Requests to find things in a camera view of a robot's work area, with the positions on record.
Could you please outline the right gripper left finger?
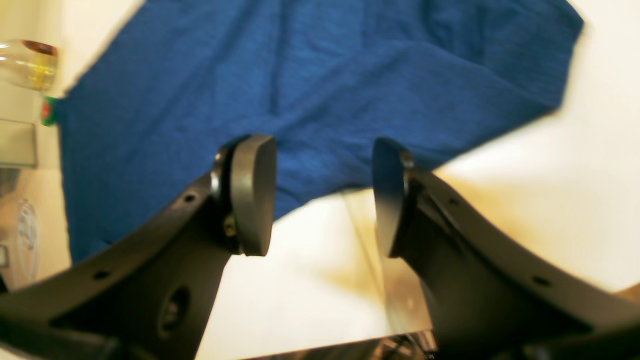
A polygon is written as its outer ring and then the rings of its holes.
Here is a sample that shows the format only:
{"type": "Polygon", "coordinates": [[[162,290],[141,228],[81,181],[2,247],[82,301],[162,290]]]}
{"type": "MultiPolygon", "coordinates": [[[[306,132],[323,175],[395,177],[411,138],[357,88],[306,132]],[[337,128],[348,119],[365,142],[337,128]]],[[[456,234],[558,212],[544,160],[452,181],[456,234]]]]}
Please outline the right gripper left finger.
{"type": "Polygon", "coordinates": [[[265,256],[277,143],[242,136],[141,228],[1,296],[1,348],[29,360],[192,360],[233,255],[265,256]]]}

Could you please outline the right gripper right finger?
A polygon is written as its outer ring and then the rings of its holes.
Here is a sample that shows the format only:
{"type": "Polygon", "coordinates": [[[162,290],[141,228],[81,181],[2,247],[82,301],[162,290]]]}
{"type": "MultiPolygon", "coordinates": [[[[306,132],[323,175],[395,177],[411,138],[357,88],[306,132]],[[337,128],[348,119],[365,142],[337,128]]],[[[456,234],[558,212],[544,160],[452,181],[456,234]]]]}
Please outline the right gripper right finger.
{"type": "Polygon", "coordinates": [[[637,360],[639,306],[510,239],[388,137],[375,140],[378,241],[418,276],[435,360],[637,360]]]}

